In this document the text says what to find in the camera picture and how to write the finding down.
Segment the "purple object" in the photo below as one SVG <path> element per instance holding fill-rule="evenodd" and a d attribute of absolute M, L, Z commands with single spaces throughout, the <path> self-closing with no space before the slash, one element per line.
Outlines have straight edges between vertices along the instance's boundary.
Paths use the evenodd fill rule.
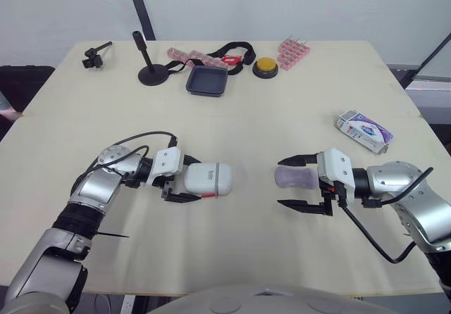
<path fill-rule="evenodd" d="M 276 184 L 279 187 L 299 186 L 305 189 L 318 189 L 318 174 L 311 168 L 286 168 L 278 166 L 274 173 Z"/>

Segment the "tabletop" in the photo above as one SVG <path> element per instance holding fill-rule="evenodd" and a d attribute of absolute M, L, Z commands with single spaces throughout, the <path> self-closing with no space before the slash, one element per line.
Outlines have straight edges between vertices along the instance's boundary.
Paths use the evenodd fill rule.
<path fill-rule="evenodd" d="M 276 58 L 277 42 L 251 43 L 257 58 Z M 336 204 L 327 217 L 276 202 L 321 200 L 319 191 L 277 187 L 274 170 L 283 158 L 330 147 L 356 168 L 395 160 L 433 166 L 428 183 L 450 201 L 451 157 L 368 42 L 309 42 L 304 60 L 270 80 L 245 66 L 228 77 L 219 98 L 189 94 L 189 68 L 158 87 L 140 84 L 144 61 L 132 42 L 114 42 L 102 69 L 84 69 L 84 51 L 100 44 L 76 44 L 0 143 L 0 284 L 9 284 L 64 208 L 74 179 L 103 148 L 165 130 L 185 153 L 231 164 L 233 190 L 178 204 L 156 188 L 123 187 L 99 230 L 130 238 L 94 238 L 83 262 L 85 291 L 176 295 L 260 282 L 361 296 L 441 291 L 418 248 L 391 265 Z M 212 52 L 224 44 L 147 42 L 153 62 L 162 64 L 172 46 Z M 394 134 L 387 153 L 378 156 L 335 129 L 335 116 L 349 109 Z M 148 144 L 155 153 L 167 141 L 146 137 L 128 146 Z M 355 202 L 350 209 L 391 256 L 410 242 L 392 208 Z"/>

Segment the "box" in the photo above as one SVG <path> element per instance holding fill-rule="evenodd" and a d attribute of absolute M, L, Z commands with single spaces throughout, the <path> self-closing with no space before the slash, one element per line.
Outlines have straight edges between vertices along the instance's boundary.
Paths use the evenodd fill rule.
<path fill-rule="evenodd" d="M 361 113 L 350 110 L 338 116 L 335 126 L 374 153 L 387 152 L 393 134 Z"/>

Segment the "black tray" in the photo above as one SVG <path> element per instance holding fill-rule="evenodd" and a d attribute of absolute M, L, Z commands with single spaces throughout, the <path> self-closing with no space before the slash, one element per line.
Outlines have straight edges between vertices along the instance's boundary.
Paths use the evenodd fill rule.
<path fill-rule="evenodd" d="M 186 83 L 186 90 L 198 96 L 219 97 L 224 92 L 228 71 L 215 66 L 193 67 Z"/>

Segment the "white wall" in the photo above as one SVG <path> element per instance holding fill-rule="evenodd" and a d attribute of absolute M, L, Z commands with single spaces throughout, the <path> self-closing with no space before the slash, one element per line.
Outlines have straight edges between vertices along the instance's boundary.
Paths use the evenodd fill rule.
<path fill-rule="evenodd" d="M 451 0 L 144 1 L 157 39 L 367 39 L 386 63 L 420 64 L 451 31 Z M 131 0 L 0 0 L 0 18 L 0 64 L 57 65 L 75 42 L 140 26 Z M 440 57 L 422 75 L 449 77 Z"/>

